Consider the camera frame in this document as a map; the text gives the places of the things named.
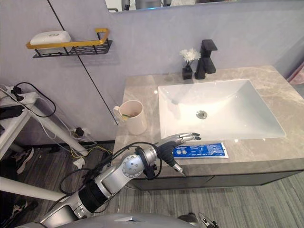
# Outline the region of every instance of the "gray wall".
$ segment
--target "gray wall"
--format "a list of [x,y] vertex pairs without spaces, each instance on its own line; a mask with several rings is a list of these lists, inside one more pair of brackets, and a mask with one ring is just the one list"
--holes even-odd
[[[216,68],[273,65],[288,76],[304,59],[304,1],[233,2],[111,14],[102,0],[51,0],[74,40],[96,39],[107,27],[114,41],[107,55],[82,56],[90,76],[112,109],[132,75],[180,72],[179,51],[199,49],[211,38]],[[32,59],[25,43],[35,34],[60,30],[46,0],[4,1],[0,7],[2,83],[36,84],[75,125],[97,140],[115,138],[116,124],[76,57]],[[46,143],[33,124],[22,141]]]

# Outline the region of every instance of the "shoe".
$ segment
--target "shoe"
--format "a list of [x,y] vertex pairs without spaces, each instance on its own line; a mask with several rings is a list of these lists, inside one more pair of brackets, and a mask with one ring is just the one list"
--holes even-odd
[[24,171],[26,163],[33,157],[33,155],[33,147],[27,151],[23,151],[21,153],[13,153],[11,155],[11,158],[14,158],[16,160],[17,174],[21,174]]
[[11,216],[10,218],[8,219],[5,219],[3,220],[1,223],[0,223],[0,227],[1,228],[9,228],[9,227],[12,227],[12,223],[14,223],[16,221],[17,218],[17,215],[22,212],[26,207],[28,206],[28,203],[26,202],[25,199],[19,199],[15,205],[14,205],[14,208],[13,208],[13,211],[11,213]]
[[13,208],[13,212],[11,213],[11,217],[9,219],[14,219],[17,214],[19,214],[24,208],[28,206],[28,203],[25,199],[19,199]]

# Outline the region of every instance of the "mirror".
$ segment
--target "mirror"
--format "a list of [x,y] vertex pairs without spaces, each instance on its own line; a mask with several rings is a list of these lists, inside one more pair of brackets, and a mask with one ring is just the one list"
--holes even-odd
[[159,7],[174,7],[219,1],[237,0],[105,0],[110,12],[155,9]]

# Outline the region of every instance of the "white sink basin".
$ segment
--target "white sink basin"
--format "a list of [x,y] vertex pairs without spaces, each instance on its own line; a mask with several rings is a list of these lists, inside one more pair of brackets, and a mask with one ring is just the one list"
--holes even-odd
[[158,99],[162,138],[185,132],[200,133],[202,141],[285,137],[246,79],[159,86]]

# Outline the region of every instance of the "blue toothpaste tube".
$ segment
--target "blue toothpaste tube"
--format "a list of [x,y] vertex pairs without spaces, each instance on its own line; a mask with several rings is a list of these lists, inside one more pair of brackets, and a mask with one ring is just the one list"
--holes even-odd
[[173,156],[175,158],[228,158],[222,142],[209,145],[178,146],[174,148]]

